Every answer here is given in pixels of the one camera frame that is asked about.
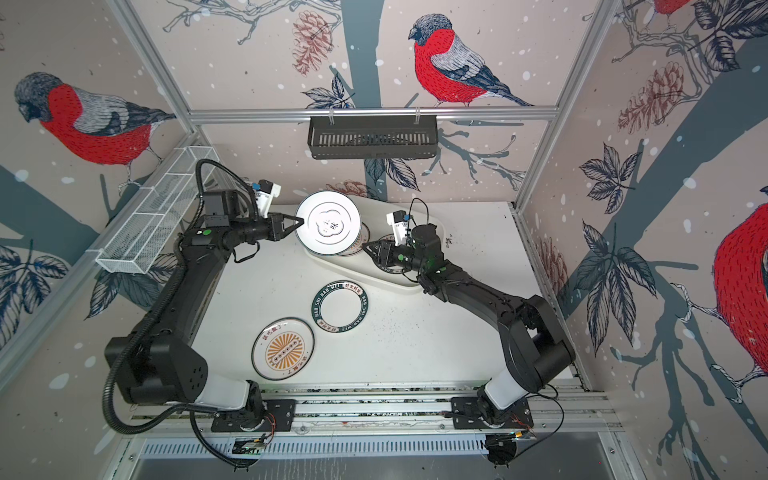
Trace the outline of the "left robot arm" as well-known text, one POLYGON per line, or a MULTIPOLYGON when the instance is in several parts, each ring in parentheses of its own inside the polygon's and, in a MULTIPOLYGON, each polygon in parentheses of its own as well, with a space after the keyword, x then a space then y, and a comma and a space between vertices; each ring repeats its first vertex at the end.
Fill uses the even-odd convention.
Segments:
POLYGON ((138 405, 244 408, 251 395, 249 382, 212 373, 192 344, 235 248, 278 242, 303 223, 282 213, 228 220, 221 226, 205 218, 192 223, 174 246, 178 263, 155 304, 129 335, 111 339, 105 349, 110 371, 102 393, 104 409, 113 408, 117 394, 138 405))

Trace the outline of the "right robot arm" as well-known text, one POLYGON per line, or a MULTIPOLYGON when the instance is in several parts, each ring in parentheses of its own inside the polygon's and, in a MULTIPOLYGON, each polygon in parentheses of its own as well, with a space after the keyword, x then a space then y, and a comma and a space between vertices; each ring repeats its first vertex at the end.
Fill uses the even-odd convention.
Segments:
POLYGON ((379 267, 414 272, 425 294, 469 311, 497 331, 504 367, 478 394, 484 418, 539 393, 575 361, 573 345, 547 300, 504 293, 472 277, 445 257, 434 224, 413 228, 402 244, 378 240, 363 250, 379 267))

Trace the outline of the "white black line plate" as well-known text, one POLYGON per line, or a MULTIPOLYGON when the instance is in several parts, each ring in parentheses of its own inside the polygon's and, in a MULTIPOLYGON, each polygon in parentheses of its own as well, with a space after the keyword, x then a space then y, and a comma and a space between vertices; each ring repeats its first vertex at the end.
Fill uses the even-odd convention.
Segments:
POLYGON ((354 202, 335 191, 308 196, 298 206, 296 216, 303 220, 296 231, 301 244, 323 256, 337 255, 350 248, 362 225, 354 202))

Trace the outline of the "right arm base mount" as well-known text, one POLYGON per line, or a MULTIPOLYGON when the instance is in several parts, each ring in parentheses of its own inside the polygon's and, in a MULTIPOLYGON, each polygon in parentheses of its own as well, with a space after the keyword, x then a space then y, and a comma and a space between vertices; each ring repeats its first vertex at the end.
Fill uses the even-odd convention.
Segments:
POLYGON ((456 430, 533 428, 528 401, 523 398, 505 409, 498 409, 485 397, 453 397, 443 416, 453 422, 456 430))

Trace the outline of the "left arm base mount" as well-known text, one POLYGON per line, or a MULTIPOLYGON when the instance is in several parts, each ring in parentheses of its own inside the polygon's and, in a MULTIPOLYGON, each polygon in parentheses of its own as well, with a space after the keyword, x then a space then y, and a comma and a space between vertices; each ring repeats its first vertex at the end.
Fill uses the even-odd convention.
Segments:
POLYGON ((261 400, 236 411, 217 412, 211 424, 215 433, 289 432, 296 401, 261 400))

